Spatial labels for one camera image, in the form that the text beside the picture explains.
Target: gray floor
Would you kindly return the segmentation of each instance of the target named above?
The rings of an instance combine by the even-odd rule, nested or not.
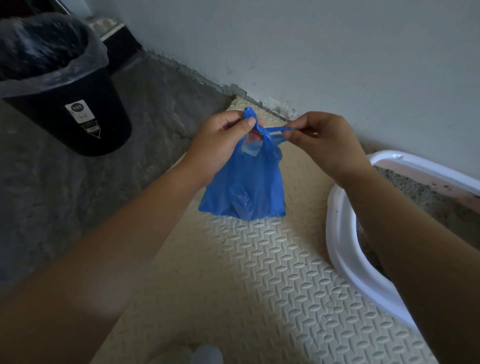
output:
[[[0,291],[68,250],[166,171],[231,97],[141,57],[113,77],[133,124],[103,157],[70,151],[0,101]]]

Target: clear plastic bag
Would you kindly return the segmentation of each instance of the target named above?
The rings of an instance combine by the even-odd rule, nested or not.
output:
[[[250,116],[257,118],[252,108],[245,108],[243,117]],[[254,128],[263,136],[262,141],[244,146],[244,137],[237,143],[228,162],[207,186],[199,211],[247,221],[285,216],[283,181],[278,166],[282,159],[278,144],[285,140],[281,134],[271,133],[291,128],[263,128],[258,120]]]
[[[107,65],[107,47],[73,16],[0,21],[0,98],[67,85]]]

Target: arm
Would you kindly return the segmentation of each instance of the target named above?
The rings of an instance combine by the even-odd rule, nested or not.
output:
[[[87,363],[185,209],[255,120],[214,115],[185,158],[0,306],[0,362]]]
[[[288,126],[304,132],[284,132],[285,138],[345,189],[373,249],[437,359],[478,362],[480,252],[378,175],[341,116],[309,112]]]

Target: white litter box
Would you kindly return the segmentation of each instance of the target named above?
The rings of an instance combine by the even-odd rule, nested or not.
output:
[[[393,170],[438,193],[456,199],[480,214],[480,181],[426,159],[394,150],[369,155],[373,165]],[[345,190],[335,185],[328,198],[327,248],[333,265],[359,293],[411,328],[417,327],[393,283],[363,254],[357,238],[357,218]]]

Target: blue plastic bag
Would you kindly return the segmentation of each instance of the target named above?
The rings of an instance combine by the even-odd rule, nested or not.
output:
[[[245,108],[243,118],[255,117],[253,127],[263,140],[243,145],[246,136],[207,186],[198,206],[202,212],[233,216],[242,220],[257,220],[272,216],[285,216],[285,197],[282,175],[278,164],[282,152],[278,145],[285,140],[282,130],[292,128],[263,128],[258,124],[252,108]]]

